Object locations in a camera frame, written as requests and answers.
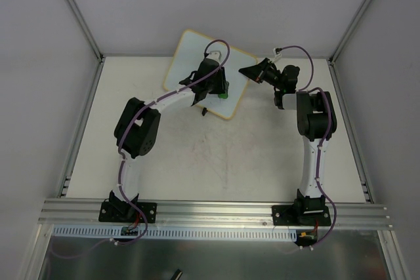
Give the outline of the green whiteboard eraser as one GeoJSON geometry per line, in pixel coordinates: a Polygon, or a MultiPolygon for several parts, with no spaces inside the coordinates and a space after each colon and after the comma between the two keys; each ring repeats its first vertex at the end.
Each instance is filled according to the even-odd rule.
{"type": "Polygon", "coordinates": [[[227,98],[228,98],[228,93],[226,92],[226,93],[217,94],[217,96],[218,96],[220,99],[227,99],[227,98]]]}

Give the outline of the yellow framed whiteboard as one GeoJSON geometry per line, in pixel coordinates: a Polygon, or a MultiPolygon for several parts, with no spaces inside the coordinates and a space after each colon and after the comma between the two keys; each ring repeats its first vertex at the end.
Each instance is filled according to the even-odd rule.
{"type": "MultiPolygon", "coordinates": [[[[193,30],[186,30],[178,42],[177,49],[163,81],[166,91],[175,89],[179,81],[198,69],[204,58],[204,50],[213,39],[193,30]]],[[[257,57],[236,47],[230,48],[230,55],[224,64],[226,80],[229,82],[228,98],[209,95],[198,103],[201,108],[225,120],[233,118],[249,80],[239,70],[257,64],[257,57]]]]}

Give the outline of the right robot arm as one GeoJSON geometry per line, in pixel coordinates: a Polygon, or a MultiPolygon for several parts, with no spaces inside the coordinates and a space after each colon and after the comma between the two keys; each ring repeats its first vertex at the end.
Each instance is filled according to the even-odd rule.
{"type": "Polygon", "coordinates": [[[287,65],[280,71],[265,58],[255,66],[239,72],[256,83],[268,83],[274,88],[274,103],[280,110],[293,110],[297,117],[297,130],[303,139],[303,175],[296,198],[288,206],[274,205],[272,219],[275,226],[330,226],[327,202],[332,202],[324,189],[326,151],[337,119],[331,95],[320,88],[297,90],[300,68],[287,65]]]}

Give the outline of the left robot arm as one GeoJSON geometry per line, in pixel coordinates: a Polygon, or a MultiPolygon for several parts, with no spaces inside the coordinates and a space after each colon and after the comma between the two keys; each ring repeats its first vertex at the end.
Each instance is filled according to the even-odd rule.
{"type": "Polygon", "coordinates": [[[175,90],[152,101],[131,98],[117,122],[117,140],[121,164],[117,184],[102,202],[100,222],[145,222],[146,209],[138,203],[140,160],[156,143],[161,116],[189,108],[209,95],[228,92],[224,63],[219,51],[205,53],[197,70],[181,80],[175,90]]]}

